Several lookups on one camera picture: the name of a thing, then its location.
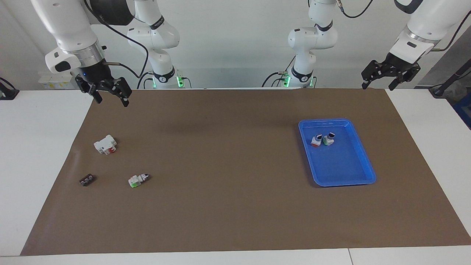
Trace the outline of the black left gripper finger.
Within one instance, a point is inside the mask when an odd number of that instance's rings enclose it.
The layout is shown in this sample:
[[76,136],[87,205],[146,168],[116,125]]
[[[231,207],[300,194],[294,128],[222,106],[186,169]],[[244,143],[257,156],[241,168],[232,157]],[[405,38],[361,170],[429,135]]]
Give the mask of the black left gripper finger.
[[376,60],[372,60],[365,69],[361,72],[361,76],[363,79],[362,89],[367,89],[369,85],[378,79],[383,77],[382,69],[384,63],[378,62]]
[[400,70],[397,67],[393,68],[391,72],[393,74],[394,80],[389,84],[388,89],[393,91],[399,84],[404,82],[411,82],[420,70],[420,66],[412,66],[407,70]]

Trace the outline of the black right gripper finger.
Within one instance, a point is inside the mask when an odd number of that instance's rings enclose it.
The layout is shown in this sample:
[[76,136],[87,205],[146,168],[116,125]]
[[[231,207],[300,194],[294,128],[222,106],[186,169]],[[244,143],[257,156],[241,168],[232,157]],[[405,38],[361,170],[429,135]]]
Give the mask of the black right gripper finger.
[[102,102],[102,97],[99,94],[98,88],[96,86],[96,83],[89,83],[86,80],[84,80],[79,74],[76,75],[75,81],[79,87],[79,90],[82,93],[89,94],[90,96],[93,97],[93,99],[100,104]]
[[132,94],[132,89],[124,77],[113,79],[111,81],[110,93],[120,99],[124,107],[128,107],[128,98]]

